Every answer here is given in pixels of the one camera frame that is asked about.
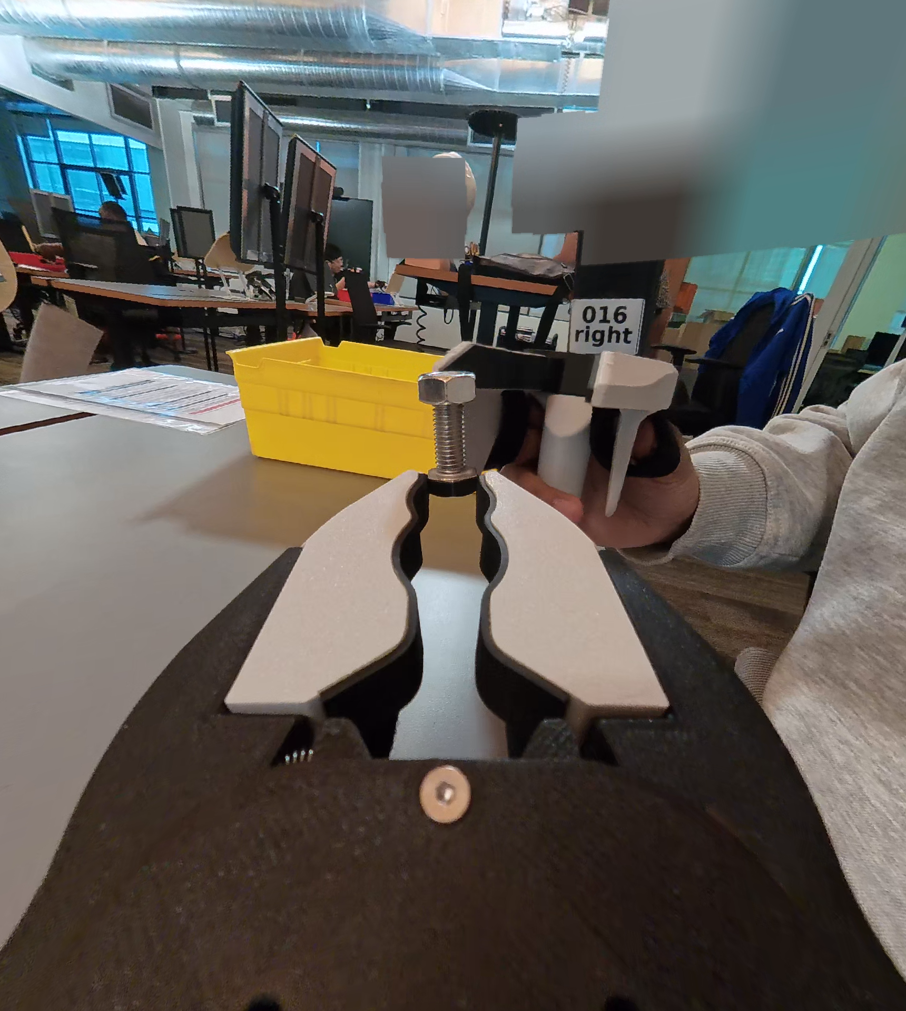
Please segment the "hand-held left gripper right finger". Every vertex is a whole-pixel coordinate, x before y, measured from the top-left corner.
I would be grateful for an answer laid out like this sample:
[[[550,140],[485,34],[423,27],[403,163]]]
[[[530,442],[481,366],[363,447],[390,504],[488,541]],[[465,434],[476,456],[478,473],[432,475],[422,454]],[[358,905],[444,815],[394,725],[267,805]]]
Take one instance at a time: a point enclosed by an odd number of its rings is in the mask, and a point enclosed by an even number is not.
[[[573,731],[669,708],[605,560],[561,512],[497,471],[478,480],[489,583],[480,642],[503,670]]]

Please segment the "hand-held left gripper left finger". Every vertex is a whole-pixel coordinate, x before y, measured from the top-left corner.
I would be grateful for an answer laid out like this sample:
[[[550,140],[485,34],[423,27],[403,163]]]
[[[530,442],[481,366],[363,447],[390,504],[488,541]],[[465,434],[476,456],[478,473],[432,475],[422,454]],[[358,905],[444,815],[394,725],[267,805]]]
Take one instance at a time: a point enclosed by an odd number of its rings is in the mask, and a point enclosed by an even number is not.
[[[428,497],[426,476],[409,470],[307,539],[226,693],[232,714],[324,717],[407,654],[420,620],[401,550],[420,545],[417,500]]]

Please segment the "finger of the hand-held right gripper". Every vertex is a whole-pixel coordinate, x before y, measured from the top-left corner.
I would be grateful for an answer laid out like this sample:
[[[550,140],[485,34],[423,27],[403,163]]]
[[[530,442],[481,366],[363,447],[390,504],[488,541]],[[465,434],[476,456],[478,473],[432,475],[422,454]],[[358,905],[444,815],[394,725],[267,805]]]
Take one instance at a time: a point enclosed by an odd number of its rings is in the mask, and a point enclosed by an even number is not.
[[[461,342],[438,362],[437,373],[469,373],[476,389],[505,388],[505,350]]]

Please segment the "steel hex bolt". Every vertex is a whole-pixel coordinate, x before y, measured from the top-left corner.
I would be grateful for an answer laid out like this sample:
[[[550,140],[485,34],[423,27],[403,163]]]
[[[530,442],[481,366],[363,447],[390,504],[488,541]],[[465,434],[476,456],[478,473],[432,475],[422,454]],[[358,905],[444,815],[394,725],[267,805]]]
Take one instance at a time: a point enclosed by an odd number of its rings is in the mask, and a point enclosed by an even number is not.
[[[419,377],[419,398],[433,410],[435,467],[450,472],[467,467],[466,406],[475,398],[474,377],[469,373],[424,373]]]

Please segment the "person's right forearm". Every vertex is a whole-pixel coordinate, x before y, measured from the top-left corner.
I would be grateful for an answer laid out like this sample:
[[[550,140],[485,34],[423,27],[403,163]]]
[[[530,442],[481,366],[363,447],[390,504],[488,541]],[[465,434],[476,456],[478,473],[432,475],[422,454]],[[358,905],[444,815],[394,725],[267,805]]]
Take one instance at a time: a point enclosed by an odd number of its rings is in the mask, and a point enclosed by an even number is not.
[[[738,570],[814,567],[871,432],[848,403],[782,413],[763,429],[726,425],[692,439],[699,503],[672,554]]]

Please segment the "wooden-edged background desk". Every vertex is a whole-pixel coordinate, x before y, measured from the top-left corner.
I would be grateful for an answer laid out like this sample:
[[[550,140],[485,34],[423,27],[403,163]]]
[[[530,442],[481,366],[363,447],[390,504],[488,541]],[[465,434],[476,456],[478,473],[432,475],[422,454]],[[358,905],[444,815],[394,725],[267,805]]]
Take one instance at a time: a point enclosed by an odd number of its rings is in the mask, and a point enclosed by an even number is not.
[[[229,334],[251,347],[309,333],[334,343],[355,330],[353,310],[343,301],[326,302],[324,313],[331,324],[323,330],[316,326],[316,306],[304,301],[288,302],[286,320],[280,323],[273,300],[223,288],[121,284],[46,274],[32,276],[31,281],[46,296],[71,300],[79,318],[99,326],[112,371],[153,365],[151,348],[159,335],[168,332],[182,339],[198,336],[203,367],[219,372],[221,358],[231,348],[223,339]]]

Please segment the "person's right hand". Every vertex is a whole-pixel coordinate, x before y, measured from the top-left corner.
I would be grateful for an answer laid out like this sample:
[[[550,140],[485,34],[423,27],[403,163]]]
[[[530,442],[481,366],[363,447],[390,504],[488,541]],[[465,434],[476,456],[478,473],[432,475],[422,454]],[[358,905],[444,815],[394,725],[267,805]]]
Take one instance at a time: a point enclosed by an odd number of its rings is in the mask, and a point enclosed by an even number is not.
[[[517,457],[501,469],[510,481],[577,524],[598,546],[620,551],[671,544],[692,522],[699,503],[699,477],[677,429],[664,413],[640,423],[630,463],[673,464],[669,473],[627,475],[615,512],[606,499],[610,471],[588,457],[583,493],[577,497],[550,487],[538,473],[544,411],[530,399],[527,431]]]

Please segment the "dark flat monitor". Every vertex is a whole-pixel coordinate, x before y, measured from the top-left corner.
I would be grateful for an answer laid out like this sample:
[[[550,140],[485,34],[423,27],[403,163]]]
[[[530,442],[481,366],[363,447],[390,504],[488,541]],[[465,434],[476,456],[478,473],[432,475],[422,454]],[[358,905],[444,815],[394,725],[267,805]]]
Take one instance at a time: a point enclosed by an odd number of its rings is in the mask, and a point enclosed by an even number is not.
[[[334,198],[326,241],[342,253],[350,269],[370,272],[373,251],[373,201]]]

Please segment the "yellow plastic bin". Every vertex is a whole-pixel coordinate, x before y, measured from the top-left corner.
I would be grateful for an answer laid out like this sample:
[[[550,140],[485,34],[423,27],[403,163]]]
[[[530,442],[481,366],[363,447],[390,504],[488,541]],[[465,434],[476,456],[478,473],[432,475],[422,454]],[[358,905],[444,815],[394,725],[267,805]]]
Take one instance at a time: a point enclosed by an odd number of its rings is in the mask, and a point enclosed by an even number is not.
[[[230,352],[255,456],[390,479],[435,465],[418,380],[445,353],[319,338]]]

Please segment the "large black monitor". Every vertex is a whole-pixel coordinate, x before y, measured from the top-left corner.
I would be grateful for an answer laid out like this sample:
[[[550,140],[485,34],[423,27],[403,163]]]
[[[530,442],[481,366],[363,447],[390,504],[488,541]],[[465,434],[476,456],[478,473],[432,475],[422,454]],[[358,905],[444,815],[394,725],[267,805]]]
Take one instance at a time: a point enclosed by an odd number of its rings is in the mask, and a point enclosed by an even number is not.
[[[337,169],[316,148],[294,134],[288,140],[282,198],[286,213],[285,263],[293,271],[316,272],[314,239],[308,219],[311,209],[329,225]]]
[[[273,265],[274,203],[284,147],[283,125],[245,83],[232,94],[230,228],[233,254],[243,264]]]

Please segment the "blue jacket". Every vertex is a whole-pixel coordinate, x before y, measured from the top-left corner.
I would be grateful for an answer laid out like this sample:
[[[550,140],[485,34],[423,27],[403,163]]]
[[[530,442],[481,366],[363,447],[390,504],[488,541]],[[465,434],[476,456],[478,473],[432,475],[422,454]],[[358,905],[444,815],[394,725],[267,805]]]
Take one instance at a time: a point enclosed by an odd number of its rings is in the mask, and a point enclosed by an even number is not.
[[[813,344],[814,297],[779,287],[759,292],[712,336],[709,359],[736,380],[731,423],[763,428],[791,410],[801,393]]]

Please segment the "laminated paper sheet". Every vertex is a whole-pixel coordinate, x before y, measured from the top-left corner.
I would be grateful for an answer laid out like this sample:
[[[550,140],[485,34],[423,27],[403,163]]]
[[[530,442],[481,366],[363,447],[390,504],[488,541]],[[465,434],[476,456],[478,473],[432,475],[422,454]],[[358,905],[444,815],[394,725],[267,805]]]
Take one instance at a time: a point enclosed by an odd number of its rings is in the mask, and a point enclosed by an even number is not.
[[[0,395],[191,434],[244,423],[234,385],[143,368],[20,383],[1,387]]]

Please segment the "small black monitor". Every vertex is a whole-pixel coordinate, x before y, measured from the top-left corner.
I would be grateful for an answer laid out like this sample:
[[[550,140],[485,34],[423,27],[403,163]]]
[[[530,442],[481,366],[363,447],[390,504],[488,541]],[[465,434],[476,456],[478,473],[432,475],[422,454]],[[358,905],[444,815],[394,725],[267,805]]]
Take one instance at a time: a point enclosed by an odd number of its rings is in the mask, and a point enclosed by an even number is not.
[[[170,217],[177,255],[203,260],[216,238],[213,212],[203,207],[174,206]]]

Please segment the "tan panel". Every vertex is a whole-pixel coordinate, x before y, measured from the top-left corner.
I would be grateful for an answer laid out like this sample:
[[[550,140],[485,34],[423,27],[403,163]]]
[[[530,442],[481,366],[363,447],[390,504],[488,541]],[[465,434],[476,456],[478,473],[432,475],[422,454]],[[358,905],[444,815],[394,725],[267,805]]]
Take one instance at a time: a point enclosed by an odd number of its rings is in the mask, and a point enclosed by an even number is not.
[[[43,302],[29,332],[20,384],[85,375],[103,331]]]

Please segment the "silver ceiling duct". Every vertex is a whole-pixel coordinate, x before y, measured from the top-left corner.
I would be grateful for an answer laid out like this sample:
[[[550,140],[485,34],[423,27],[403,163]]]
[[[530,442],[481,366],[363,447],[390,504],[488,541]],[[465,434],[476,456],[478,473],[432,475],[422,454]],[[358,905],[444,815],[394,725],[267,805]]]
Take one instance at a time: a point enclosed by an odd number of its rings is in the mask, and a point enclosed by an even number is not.
[[[575,52],[551,61],[60,38],[22,47],[50,80],[223,92],[244,82],[261,95],[449,105],[594,108],[604,68],[602,57]]]
[[[106,42],[416,44],[432,33],[431,9],[431,2],[0,1],[0,34]]]

